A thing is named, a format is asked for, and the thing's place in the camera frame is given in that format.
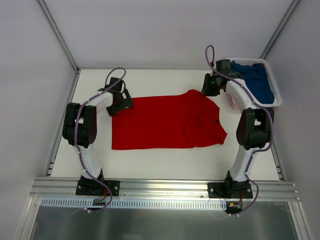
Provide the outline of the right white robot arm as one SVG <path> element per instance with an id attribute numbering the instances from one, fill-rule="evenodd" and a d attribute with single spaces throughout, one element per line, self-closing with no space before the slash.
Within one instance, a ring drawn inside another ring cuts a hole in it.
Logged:
<path id="1" fill-rule="evenodd" d="M 212 69 L 204 77 L 201 94 L 214 97 L 221 90 L 228 93 L 238 106 L 241 116 L 236 129 L 238 152 L 223 182 L 207 185 L 209 198 L 252 199 L 250 171 L 260 152 L 273 143 L 274 110 L 263 106 L 249 90 L 240 73 L 234 72 L 228 59 L 209 62 Z"/>

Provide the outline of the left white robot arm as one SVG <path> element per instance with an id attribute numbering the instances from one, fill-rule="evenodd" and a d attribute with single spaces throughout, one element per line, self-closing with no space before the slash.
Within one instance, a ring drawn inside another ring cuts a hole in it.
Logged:
<path id="1" fill-rule="evenodd" d="M 81 165 L 82 173 L 77 184 L 77 195 L 97 196 L 108 192 L 94 148 L 98 132 L 98 114 L 105 111 L 110 117 L 114 117 L 119 112 L 133 107 L 134 103 L 126 83 L 116 77 L 112 77 L 109 84 L 82 104 L 67 104 L 62 137 L 73 147 Z"/>

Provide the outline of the red t shirt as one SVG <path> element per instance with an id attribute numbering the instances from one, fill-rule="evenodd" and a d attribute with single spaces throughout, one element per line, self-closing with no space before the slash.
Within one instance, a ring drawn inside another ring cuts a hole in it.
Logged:
<path id="1" fill-rule="evenodd" d="M 136 97 L 112 118 L 113 150 L 191 149 L 222 145 L 220 108 L 195 89 L 180 95 Z"/>

